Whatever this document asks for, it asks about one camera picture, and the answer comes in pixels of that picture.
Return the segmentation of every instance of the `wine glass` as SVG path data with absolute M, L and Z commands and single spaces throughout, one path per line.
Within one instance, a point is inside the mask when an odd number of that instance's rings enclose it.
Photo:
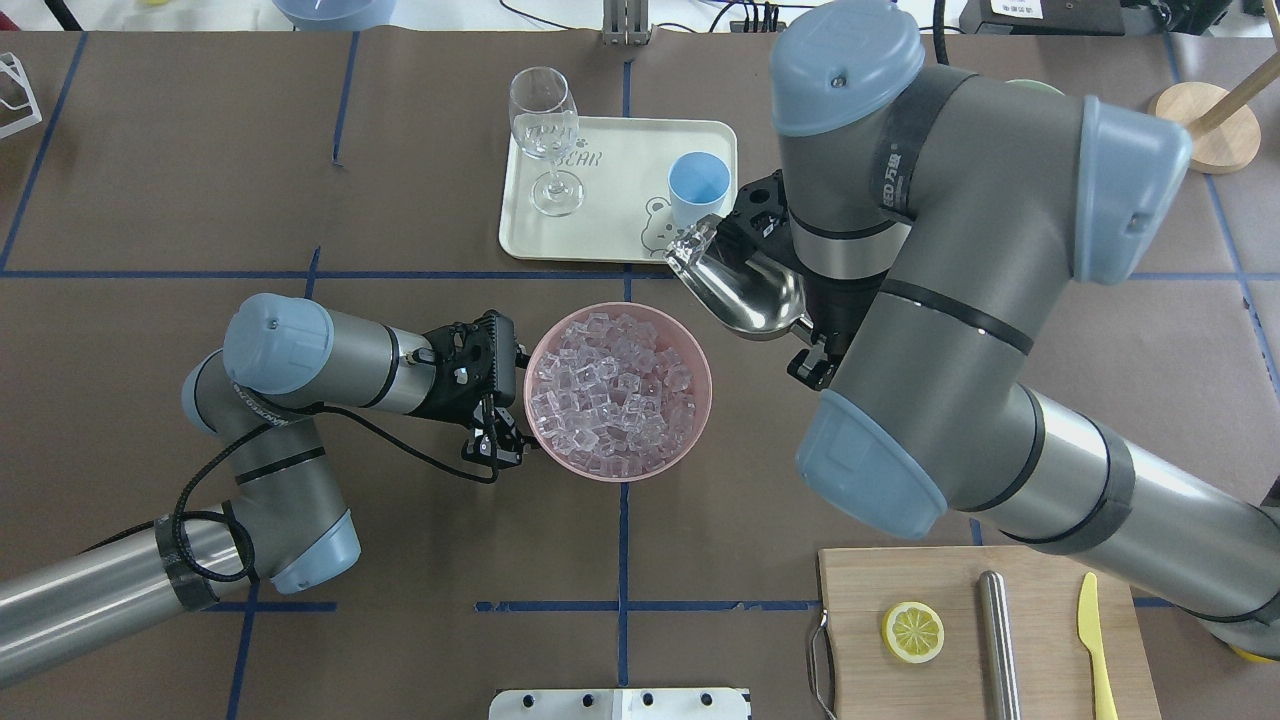
M 525 155 L 550 163 L 534 181 L 534 208 L 559 218 L 582 205 L 582 181 L 556 165 L 577 142 L 577 106 L 568 81 L 556 68 L 526 68 L 511 81 L 507 110 L 511 135 Z

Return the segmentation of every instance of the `clear blue container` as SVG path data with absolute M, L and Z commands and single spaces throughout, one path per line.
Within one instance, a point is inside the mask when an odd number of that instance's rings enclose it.
M 357 31 L 384 26 L 396 0 L 271 0 L 298 29 Z

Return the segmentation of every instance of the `wooden disc base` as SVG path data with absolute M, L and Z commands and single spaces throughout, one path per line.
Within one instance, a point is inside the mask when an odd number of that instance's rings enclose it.
M 1226 91 L 1207 82 L 1180 82 L 1151 101 L 1149 114 L 1183 127 L 1208 111 Z M 1222 124 L 1199 137 L 1192 150 L 1192 169 L 1208 174 L 1234 173 L 1248 165 L 1262 146 L 1258 118 L 1245 105 Z

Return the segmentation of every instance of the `brown table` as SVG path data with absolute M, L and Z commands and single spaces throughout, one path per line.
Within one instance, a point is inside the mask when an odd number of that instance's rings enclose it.
M 1230 86 L 1274 50 L 950 46 L 956 65 L 1134 109 L 1175 72 Z M 484 717 L 500 688 L 622 683 L 748 687 L 756 717 L 818 717 L 804 671 L 815 553 L 900 541 L 797 478 L 815 406 L 785 374 L 797 345 L 731 337 L 664 272 L 520 261 L 497 243 L 517 69 L 563 69 L 584 114 L 724 120 L 749 179 L 778 165 L 769 47 L 667 31 L 625 50 L 585 31 L 0 33 L 46 110 L 0 142 L 3 578 L 172 507 L 218 450 L 183 419 L 178 388 L 253 292 L 310 292 L 420 331 L 493 306 L 526 343 L 630 296 L 692 329 L 717 379 L 700 445 L 630 488 L 536 455 L 475 487 L 321 419 L 364 546 L 356 568 L 298 596 L 264 584 L 76 660 L 0 693 L 0 716 Z M 1252 106 L 1260 158 L 1213 183 L 1189 177 L 1132 282 L 1073 286 L 1025 380 L 1257 501 L 1280 470 L 1262 352 L 1280 342 L 1280 95 Z M 443 456 L 461 443 L 456 427 L 379 421 Z M 193 505 L 234 492 L 227 473 L 206 484 Z M 951 514 L 922 544 L 980 541 L 1000 536 Z M 1247 665 L 1183 612 L 1135 602 L 1166 719 L 1274 714 L 1280 666 Z

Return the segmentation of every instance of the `wooden cutting board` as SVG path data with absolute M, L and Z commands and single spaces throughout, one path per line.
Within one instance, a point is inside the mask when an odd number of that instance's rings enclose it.
M 993 717 L 977 589 L 988 569 L 1007 587 L 1023 717 L 1093 717 L 1089 653 L 1075 633 L 1084 565 L 1021 546 L 823 550 L 819 565 L 840 720 Z M 1120 720 L 1158 720 L 1129 585 L 1097 575 Z M 942 652 L 923 665 L 897 660 L 881 642 L 884 611 L 906 600 L 933 607 L 946 630 Z

